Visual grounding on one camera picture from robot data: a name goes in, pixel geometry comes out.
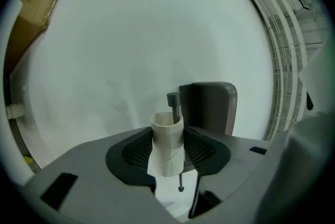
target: white wall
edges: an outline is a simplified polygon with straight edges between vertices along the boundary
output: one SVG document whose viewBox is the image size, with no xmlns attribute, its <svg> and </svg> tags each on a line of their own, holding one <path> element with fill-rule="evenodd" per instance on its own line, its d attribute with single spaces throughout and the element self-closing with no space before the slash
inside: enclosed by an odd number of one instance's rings
<svg viewBox="0 0 335 224">
<path fill-rule="evenodd" d="M 22 136 L 44 167 L 73 146 L 149 125 L 196 81 L 238 91 L 234 136 L 262 139 L 273 93 L 266 34 L 249 0 L 58 0 L 12 77 Z"/>
</svg>

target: brown cardboard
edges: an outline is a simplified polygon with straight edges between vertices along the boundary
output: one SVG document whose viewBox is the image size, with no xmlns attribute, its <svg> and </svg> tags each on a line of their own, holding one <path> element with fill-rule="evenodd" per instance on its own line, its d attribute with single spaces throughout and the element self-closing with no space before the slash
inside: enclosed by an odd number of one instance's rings
<svg viewBox="0 0 335 224">
<path fill-rule="evenodd" d="M 13 26 L 6 51 L 5 69 L 10 73 L 31 43 L 48 27 L 57 0 L 21 1 L 23 7 Z"/>
</svg>

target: black mesh grille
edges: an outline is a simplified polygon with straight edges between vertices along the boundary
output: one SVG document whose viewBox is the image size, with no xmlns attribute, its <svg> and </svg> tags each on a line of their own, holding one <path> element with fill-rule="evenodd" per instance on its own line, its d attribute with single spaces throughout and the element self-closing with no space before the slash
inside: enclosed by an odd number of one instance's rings
<svg viewBox="0 0 335 224">
<path fill-rule="evenodd" d="M 152 151 L 152 135 L 147 133 L 138 140 L 125 146 L 122 150 L 123 160 L 136 168 L 147 170 Z"/>
<path fill-rule="evenodd" d="M 195 168 L 213 158 L 215 148 L 196 136 L 184 132 L 184 148 Z"/>
</svg>

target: gray cap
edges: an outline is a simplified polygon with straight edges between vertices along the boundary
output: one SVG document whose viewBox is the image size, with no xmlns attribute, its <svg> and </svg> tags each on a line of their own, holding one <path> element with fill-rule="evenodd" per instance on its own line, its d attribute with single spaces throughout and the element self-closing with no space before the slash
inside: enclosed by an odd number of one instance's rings
<svg viewBox="0 0 335 224">
<path fill-rule="evenodd" d="M 180 94 L 178 92 L 168 93 L 167 104 L 169 107 L 179 107 L 181 105 Z"/>
</svg>

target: dark gray bracket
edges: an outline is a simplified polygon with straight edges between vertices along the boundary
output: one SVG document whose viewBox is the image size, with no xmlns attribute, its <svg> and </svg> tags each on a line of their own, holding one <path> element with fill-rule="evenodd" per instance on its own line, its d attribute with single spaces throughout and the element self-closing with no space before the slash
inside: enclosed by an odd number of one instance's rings
<svg viewBox="0 0 335 224">
<path fill-rule="evenodd" d="M 179 87 L 185 126 L 232 135 L 237 90 L 226 82 L 200 82 Z"/>
</svg>

